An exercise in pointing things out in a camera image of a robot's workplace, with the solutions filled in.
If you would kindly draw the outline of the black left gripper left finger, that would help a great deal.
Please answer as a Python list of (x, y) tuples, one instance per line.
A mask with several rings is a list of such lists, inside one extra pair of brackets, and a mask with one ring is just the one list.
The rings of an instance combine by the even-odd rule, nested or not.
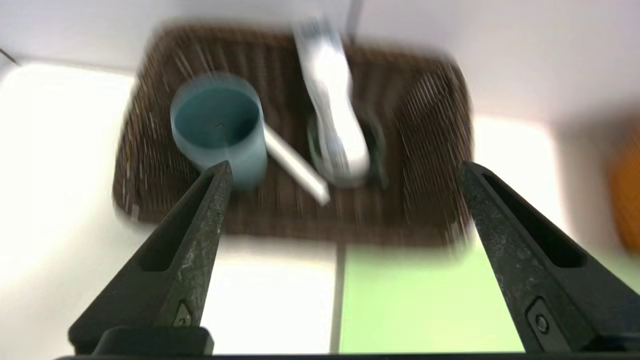
[(76, 352), (210, 352), (201, 326), (233, 185), (205, 170), (68, 331)]

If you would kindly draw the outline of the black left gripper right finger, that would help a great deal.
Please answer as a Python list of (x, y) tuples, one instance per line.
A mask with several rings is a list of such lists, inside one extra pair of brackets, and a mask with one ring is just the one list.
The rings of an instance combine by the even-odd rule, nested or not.
[(637, 292), (489, 169), (461, 178), (526, 353), (638, 353)]

